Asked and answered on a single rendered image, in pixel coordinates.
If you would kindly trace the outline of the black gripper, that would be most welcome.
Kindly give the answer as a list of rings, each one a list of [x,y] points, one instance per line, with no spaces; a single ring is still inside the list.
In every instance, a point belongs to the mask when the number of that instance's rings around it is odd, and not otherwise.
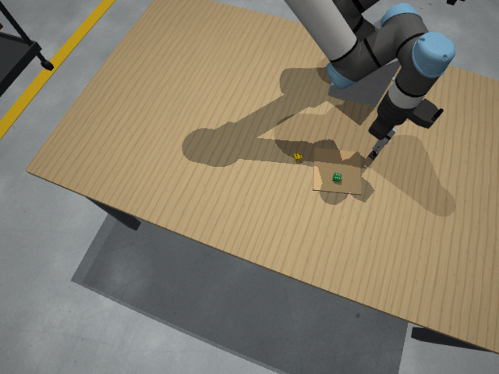
[[[395,125],[401,125],[406,119],[409,119],[416,125],[429,129],[444,111],[424,98],[426,95],[413,98],[404,95],[397,88],[395,77],[391,80],[393,83],[377,108],[378,116],[369,128],[369,133],[378,139],[372,148],[377,153],[398,131],[394,127]]]

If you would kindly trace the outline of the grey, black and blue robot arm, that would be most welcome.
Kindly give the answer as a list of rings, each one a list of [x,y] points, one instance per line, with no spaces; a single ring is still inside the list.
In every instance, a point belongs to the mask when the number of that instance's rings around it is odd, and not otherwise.
[[[452,40],[429,32],[407,3],[392,6],[377,29],[361,13],[380,0],[284,1],[330,61],[327,74],[341,90],[397,58],[402,66],[397,88],[422,97],[455,56]]]

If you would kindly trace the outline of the black die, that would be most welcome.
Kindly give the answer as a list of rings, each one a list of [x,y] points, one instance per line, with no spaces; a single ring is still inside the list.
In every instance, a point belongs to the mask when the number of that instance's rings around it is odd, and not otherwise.
[[[375,159],[375,157],[378,155],[378,153],[376,153],[374,150],[369,154],[369,158],[371,158],[372,160]]]

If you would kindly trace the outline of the tan square mat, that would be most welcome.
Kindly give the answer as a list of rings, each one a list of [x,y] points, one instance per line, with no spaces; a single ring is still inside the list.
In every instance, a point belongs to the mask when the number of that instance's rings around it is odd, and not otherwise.
[[[340,182],[334,173],[342,174]],[[360,152],[314,147],[313,190],[362,195]]]

